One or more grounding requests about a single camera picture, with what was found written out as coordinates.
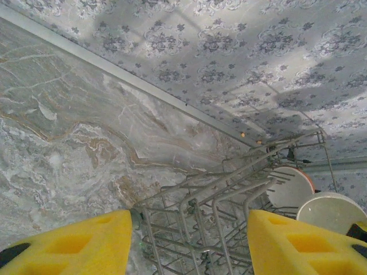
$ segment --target floral pattern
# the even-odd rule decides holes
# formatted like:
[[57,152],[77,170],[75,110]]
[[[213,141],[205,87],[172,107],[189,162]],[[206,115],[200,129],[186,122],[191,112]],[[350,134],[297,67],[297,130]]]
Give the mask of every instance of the floral pattern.
[[300,9],[309,9],[313,4],[321,0],[273,0],[267,1],[266,7],[262,8],[260,12],[262,14],[268,14],[272,11],[275,11],[278,14],[281,14],[288,8],[300,8]]
[[152,17],[159,11],[172,12],[179,5],[179,0],[128,0],[128,3],[134,6],[134,16],[140,17],[146,14]]
[[246,24],[243,23],[226,27],[222,20],[215,20],[213,25],[205,27],[203,31],[198,33],[198,54],[196,56],[230,55],[246,45],[246,42],[240,38],[245,29]]
[[189,42],[182,38],[185,25],[175,27],[165,26],[162,21],[157,21],[144,34],[146,40],[147,57],[159,57],[166,54],[177,54],[182,47],[189,46]]
[[194,0],[194,2],[196,3],[195,15],[208,13],[213,16],[217,11],[236,10],[245,0]]
[[81,19],[96,18],[102,12],[111,13],[116,5],[115,1],[108,0],[78,0],[75,3]]
[[247,137],[367,155],[367,0],[0,1]]

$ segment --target gray marble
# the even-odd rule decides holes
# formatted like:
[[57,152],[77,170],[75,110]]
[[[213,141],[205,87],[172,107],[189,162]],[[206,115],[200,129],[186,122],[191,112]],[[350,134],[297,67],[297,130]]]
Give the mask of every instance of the gray marble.
[[246,150],[0,20],[0,249]]

